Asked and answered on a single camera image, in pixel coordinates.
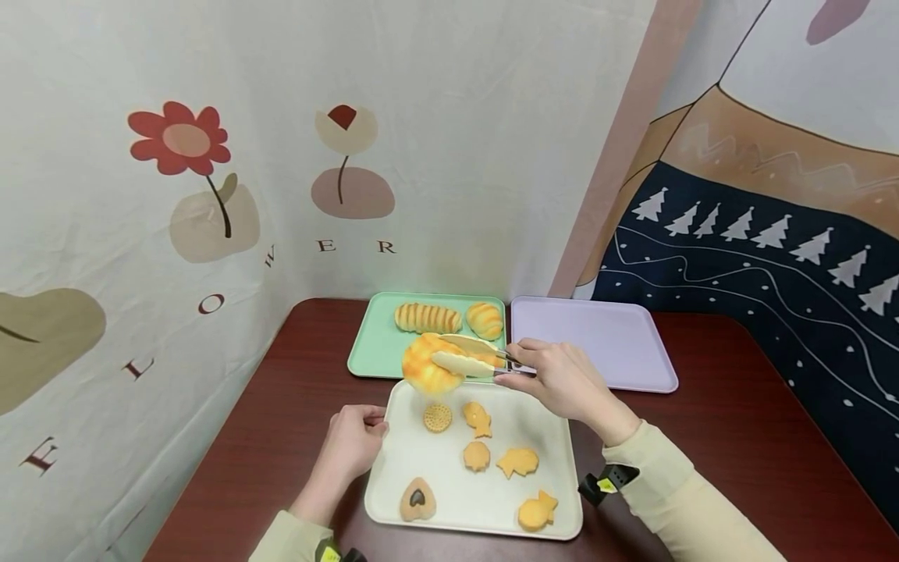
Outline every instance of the green tray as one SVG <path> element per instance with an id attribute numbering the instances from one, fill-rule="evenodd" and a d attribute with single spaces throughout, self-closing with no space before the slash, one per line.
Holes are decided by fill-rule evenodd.
<path id="1" fill-rule="evenodd" d="M 420 302 L 426 305 L 440 305 L 453 308 L 462 315 L 462 329 L 458 332 L 465 335 L 476 334 L 465 321 L 465 312 L 476 302 L 489 302 L 503 312 L 503 333 L 492 343 L 500 349 L 505 348 L 506 317 L 505 305 L 494 297 L 476 297 L 470 295 L 429 295 L 423 293 L 378 293 L 369 301 L 369 307 L 356 334 L 356 342 L 352 345 L 350 358 L 346 361 L 347 369 L 357 377 L 376 379 L 401 379 L 403 377 L 403 352 L 418 337 L 415 332 L 403 332 L 396 327 L 393 315 L 396 307 L 404 302 Z M 487 382 L 492 378 L 469 379 Z"/>

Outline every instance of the white tray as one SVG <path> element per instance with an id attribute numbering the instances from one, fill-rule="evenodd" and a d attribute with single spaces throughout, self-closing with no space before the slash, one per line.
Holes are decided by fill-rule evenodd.
<path id="1" fill-rule="evenodd" d="M 490 449 L 490 467 L 474 473 L 465 468 L 462 450 L 474 439 L 462 406 L 479 402 L 492 416 L 493 438 L 480 439 Z M 444 398 L 453 413 L 443 433 L 424 428 L 426 399 L 405 381 L 397 383 L 387 402 L 390 432 L 384 440 L 365 490 L 365 511 L 379 523 L 453 531 L 569 540 L 583 524 L 581 497 L 568 422 L 533 397 L 493 384 L 464 383 Z M 537 472 L 507 480 L 496 467 L 510 448 L 530 447 L 539 457 Z M 415 477 L 430 485 L 437 513 L 427 521 L 404 522 L 399 515 L 403 492 Z M 558 499 L 555 522 L 542 531 L 518 525 L 518 508 L 542 489 Z"/>
<path id="2" fill-rule="evenodd" d="M 667 394 L 678 387 L 649 311 L 598 300 L 516 297 L 512 341 L 532 337 L 582 348 L 609 388 Z"/>

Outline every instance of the tongs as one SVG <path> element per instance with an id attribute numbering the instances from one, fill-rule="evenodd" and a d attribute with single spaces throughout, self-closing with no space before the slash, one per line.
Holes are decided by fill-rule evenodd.
<path id="1" fill-rule="evenodd" d="M 459 359 L 465 360 L 466 358 L 459 358 L 458 356 L 453 356 L 446 352 L 436 352 L 431 356 L 431 359 L 444 369 L 452 372 L 459 372 L 466 377 L 483 378 L 491 375 L 495 377 L 496 375 L 501 374 L 523 375 L 532 379 L 537 377 L 537 372 L 531 367 L 515 361 L 515 358 L 508 352 L 497 348 L 492 343 L 462 334 L 444 334 L 441 335 L 441 340 L 458 346 L 466 353 L 499 357 L 506 362 L 508 367 L 508 369 L 492 368 L 491 373 L 483 364 L 478 365 L 478 363 L 483 363 L 482 361 L 460 361 Z"/>

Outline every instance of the hand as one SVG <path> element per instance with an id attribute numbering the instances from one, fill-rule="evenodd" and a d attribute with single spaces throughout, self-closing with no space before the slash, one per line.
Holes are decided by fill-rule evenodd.
<path id="1" fill-rule="evenodd" d="M 331 416 L 325 443 L 290 512 L 326 527 L 350 483 L 375 462 L 387 434 L 381 406 L 344 406 Z"/>
<path id="2" fill-rule="evenodd" d="M 530 394 L 555 415 L 590 425 L 607 446 L 621 444 L 640 425 L 581 348 L 524 338 L 510 343 L 506 352 L 536 369 L 537 377 L 502 374 L 494 378 L 496 384 Z"/>
<path id="3" fill-rule="evenodd" d="M 315 471 L 347 486 L 368 472 L 387 434 L 384 413 L 382 406 L 344 406 L 332 415 Z"/>

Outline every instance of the cloth backdrop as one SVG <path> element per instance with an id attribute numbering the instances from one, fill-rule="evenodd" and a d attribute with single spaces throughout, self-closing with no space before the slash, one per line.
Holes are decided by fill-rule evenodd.
<path id="1" fill-rule="evenodd" d="M 105 559 L 303 299 L 576 278 L 661 5 L 0 5 L 0 559 Z"/>
<path id="2" fill-rule="evenodd" d="M 894 528 L 897 26 L 891 2 L 705 2 L 575 292 L 746 326 Z"/>

